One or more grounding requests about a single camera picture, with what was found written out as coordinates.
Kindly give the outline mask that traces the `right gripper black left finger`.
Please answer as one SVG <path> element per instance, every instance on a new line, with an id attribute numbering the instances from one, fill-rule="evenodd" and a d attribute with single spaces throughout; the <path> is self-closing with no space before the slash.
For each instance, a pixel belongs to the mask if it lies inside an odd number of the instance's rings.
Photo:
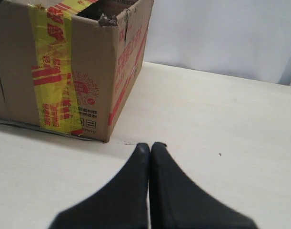
<path id="1" fill-rule="evenodd" d="M 100 190 L 60 212 L 51 229 L 148 228 L 150 148 L 138 143 L 121 170 Z"/>

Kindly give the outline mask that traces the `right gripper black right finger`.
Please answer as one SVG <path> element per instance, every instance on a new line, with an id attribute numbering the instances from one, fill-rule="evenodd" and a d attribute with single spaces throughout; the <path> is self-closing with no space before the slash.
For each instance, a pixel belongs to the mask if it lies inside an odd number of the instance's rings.
<path id="1" fill-rule="evenodd" d="M 254 229 L 255 222 L 197 186 L 177 165 L 164 143 L 151 147 L 151 228 Z"/>

